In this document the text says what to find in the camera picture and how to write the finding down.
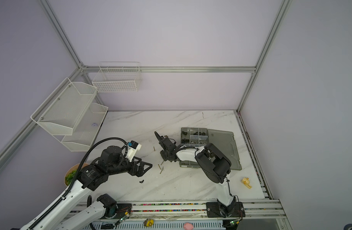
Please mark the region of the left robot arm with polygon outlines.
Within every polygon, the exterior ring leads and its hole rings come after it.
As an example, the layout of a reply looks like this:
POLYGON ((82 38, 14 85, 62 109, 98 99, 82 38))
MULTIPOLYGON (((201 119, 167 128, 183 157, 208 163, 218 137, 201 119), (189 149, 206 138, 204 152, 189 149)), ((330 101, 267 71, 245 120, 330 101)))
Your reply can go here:
POLYGON ((69 221, 73 221, 75 224, 71 226, 68 225, 68 221, 64 221, 64 218, 79 202, 89 197, 101 184, 107 182, 109 176, 122 173, 128 173, 136 177, 144 176, 153 165, 135 156, 140 148, 141 145, 135 141, 126 142, 124 139, 117 137, 106 138, 94 144, 79 163, 73 179, 64 192, 37 217, 24 225, 22 229, 55 230, 58 226, 62 226, 65 230, 74 230, 80 229, 102 216, 115 216, 117 202, 110 195, 104 194, 98 198, 94 205, 90 205, 93 210, 89 209, 87 211, 89 216, 87 220, 80 222, 76 217, 72 217, 69 221), (123 146, 107 147, 102 151, 99 158, 85 166, 85 161, 95 147, 110 140, 121 141, 123 146))

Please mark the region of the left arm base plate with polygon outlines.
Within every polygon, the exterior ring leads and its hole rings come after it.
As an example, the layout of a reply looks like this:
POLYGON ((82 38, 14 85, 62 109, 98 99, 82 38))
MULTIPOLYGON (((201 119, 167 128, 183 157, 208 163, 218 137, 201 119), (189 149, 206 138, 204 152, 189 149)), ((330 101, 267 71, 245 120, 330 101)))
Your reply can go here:
POLYGON ((131 212, 131 203, 117 203, 115 206, 106 209, 104 217, 106 219, 120 219, 126 212, 131 212))

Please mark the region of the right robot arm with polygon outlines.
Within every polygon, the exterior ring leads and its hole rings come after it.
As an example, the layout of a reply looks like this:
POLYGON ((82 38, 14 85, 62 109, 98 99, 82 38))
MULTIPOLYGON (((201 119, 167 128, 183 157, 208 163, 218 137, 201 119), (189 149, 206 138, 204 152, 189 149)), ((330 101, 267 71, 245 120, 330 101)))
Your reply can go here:
POLYGON ((205 175, 216 185, 217 205, 220 216, 229 217, 235 210, 238 199, 231 194, 228 175, 231 173, 231 161, 212 143, 201 147, 177 145, 168 136, 161 136, 155 132, 162 151, 164 161, 195 162, 205 175))

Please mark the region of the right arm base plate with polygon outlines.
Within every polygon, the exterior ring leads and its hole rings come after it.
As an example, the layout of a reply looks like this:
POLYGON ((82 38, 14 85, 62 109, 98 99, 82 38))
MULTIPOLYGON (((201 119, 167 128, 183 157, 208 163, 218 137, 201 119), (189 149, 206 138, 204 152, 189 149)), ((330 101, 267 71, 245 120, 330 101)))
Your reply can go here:
POLYGON ((229 206, 220 202, 207 202, 206 209, 209 218, 244 218, 246 216, 242 202, 232 202, 229 206))

